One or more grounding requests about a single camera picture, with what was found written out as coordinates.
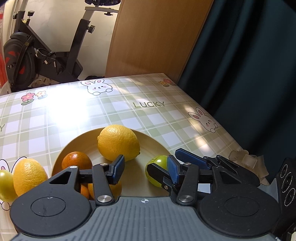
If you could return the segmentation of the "dark teal curtain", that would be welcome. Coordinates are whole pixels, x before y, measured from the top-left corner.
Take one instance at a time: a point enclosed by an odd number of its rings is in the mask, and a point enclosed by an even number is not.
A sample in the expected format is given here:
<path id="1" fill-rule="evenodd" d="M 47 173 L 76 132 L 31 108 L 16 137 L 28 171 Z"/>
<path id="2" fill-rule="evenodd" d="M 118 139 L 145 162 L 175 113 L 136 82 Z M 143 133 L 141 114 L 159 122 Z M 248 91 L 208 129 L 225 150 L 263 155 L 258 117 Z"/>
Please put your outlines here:
<path id="1" fill-rule="evenodd" d="M 295 157 L 295 1 L 214 1 L 178 85 L 272 181 Z"/>

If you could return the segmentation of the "dark orange tangerine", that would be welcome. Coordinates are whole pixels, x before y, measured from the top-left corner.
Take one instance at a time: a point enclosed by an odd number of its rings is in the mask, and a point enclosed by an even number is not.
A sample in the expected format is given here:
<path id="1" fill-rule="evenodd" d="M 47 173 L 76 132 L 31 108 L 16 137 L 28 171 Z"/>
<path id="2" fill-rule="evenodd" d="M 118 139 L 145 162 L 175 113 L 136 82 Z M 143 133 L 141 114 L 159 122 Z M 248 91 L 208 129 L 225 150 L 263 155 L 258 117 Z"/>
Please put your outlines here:
<path id="1" fill-rule="evenodd" d="M 92 161 L 83 152 L 70 152 L 67 154 L 61 163 L 62 169 L 66 169 L 70 166 L 78 166 L 80 170 L 91 169 Z"/>

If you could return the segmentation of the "plaid bunny tablecloth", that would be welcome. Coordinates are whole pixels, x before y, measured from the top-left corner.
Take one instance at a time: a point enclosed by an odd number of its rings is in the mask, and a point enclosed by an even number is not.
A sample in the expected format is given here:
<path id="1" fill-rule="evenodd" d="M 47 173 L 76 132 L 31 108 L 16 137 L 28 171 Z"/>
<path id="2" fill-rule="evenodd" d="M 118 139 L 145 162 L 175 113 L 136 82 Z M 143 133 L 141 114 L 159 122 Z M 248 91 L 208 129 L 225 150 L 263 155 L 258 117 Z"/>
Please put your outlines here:
<path id="1" fill-rule="evenodd" d="M 178 148 L 198 156 L 227 157 L 240 146 L 216 121 L 210 128 L 189 113 L 201 107 L 164 74 L 107 78 L 107 90 L 89 91 L 89 81 L 59 84 L 1 97 L 1 168 L 13 172 L 24 158 L 37 160 L 49 176 L 72 151 L 104 161 L 97 136 L 108 125 L 132 129 L 140 154 L 121 177 L 122 198 L 64 240 L 226 240 L 188 208 L 168 202 L 145 177 L 146 163 Z"/>

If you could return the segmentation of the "black exercise bike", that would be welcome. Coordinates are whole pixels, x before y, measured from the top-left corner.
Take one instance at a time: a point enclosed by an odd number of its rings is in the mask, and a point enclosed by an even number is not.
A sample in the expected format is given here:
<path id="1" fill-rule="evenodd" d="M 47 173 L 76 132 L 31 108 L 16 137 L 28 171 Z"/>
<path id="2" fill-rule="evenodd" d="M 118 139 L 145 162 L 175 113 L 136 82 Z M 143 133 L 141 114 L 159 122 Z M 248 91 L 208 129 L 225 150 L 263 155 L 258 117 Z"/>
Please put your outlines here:
<path id="1" fill-rule="evenodd" d="M 30 27 L 34 11 L 26 11 L 27 1 L 22 1 L 20 10 L 13 15 L 14 32 L 4 44 L 6 72 L 12 92 L 29 89 L 36 75 L 55 80 L 58 83 L 75 82 L 83 70 L 78 54 L 86 33 L 93 33 L 95 26 L 90 19 L 95 11 L 110 16 L 118 11 L 112 6 L 120 1 L 86 1 L 83 18 L 80 19 L 70 51 L 54 52 Z"/>

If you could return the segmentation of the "green round fruit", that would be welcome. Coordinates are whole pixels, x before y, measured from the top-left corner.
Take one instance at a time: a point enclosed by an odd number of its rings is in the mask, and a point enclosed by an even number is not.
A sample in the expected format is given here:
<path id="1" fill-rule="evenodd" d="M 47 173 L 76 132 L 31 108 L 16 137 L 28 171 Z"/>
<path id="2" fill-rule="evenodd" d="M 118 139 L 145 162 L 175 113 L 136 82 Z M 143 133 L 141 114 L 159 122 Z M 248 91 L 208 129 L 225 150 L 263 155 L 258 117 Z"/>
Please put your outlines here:
<path id="1" fill-rule="evenodd" d="M 145 166 L 145 175 L 147 180 L 154 186 L 161 188 L 162 182 L 159 182 L 160 178 L 163 178 L 164 171 L 167 171 L 167 157 L 166 155 L 159 155 L 152 158 L 147 162 Z M 149 167 L 150 164 L 156 164 L 158 168 L 152 166 L 152 169 Z"/>

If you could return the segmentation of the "yellow lemon on table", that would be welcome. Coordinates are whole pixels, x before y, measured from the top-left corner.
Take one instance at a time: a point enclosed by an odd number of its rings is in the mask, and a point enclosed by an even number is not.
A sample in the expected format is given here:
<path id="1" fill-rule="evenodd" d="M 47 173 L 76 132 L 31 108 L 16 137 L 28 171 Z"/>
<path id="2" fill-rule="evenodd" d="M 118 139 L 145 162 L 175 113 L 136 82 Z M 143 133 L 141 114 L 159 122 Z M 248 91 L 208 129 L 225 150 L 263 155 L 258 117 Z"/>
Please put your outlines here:
<path id="1" fill-rule="evenodd" d="M 43 166 L 35 159 L 25 158 L 15 164 L 13 172 L 14 189 L 21 196 L 48 180 Z"/>

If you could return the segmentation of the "large yellow lemon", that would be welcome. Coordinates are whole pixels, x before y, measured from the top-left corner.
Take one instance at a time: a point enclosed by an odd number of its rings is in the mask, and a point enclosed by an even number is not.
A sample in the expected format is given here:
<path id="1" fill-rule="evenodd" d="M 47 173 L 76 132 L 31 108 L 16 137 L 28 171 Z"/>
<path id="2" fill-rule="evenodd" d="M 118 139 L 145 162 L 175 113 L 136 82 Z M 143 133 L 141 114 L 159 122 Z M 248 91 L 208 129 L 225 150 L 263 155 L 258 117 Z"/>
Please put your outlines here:
<path id="1" fill-rule="evenodd" d="M 121 125 L 105 127 L 97 137 L 97 146 L 100 154 L 108 161 L 123 155 L 127 162 L 140 154 L 137 136 L 131 129 Z"/>

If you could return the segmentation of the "orange tangerine in plate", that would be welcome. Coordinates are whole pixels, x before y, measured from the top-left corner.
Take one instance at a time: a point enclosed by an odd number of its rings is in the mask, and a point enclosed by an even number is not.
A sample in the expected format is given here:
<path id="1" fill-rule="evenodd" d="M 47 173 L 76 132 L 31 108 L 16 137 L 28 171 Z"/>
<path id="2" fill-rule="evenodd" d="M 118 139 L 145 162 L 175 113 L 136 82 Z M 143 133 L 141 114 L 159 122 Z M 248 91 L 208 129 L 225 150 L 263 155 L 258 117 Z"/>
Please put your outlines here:
<path id="1" fill-rule="evenodd" d="M 122 192 L 122 183 L 119 181 L 116 185 L 109 185 L 112 195 L 114 198 L 117 198 L 121 195 Z M 93 190 L 93 184 L 82 184 L 80 194 L 82 194 L 84 197 L 86 197 L 89 200 L 94 199 L 94 190 Z"/>

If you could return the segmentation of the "wooden board panel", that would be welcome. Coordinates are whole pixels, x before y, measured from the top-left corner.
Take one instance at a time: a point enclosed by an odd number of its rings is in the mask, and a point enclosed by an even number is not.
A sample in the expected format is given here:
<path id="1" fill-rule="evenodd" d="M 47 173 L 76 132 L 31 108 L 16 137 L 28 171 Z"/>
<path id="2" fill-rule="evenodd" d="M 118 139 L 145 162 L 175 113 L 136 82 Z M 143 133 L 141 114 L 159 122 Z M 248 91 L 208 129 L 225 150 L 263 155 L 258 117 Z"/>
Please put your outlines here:
<path id="1" fill-rule="evenodd" d="M 164 73 L 178 82 L 212 4 L 212 0 L 122 1 L 105 75 Z"/>

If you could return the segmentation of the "small yellow-green fruit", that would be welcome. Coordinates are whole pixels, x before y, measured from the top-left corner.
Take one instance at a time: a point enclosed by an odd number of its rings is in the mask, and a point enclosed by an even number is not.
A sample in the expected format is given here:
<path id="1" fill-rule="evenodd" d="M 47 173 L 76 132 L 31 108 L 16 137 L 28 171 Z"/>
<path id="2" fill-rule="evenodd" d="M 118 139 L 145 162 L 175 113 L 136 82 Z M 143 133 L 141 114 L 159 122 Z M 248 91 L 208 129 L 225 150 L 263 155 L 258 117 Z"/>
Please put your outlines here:
<path id="1" fill-rule="evenodd" d="M 14 189 L 13 175 L 7 170 L 1 170 L 0 173 L 0 195 L 5 202 L 13 202 L 18 197 Z"/>

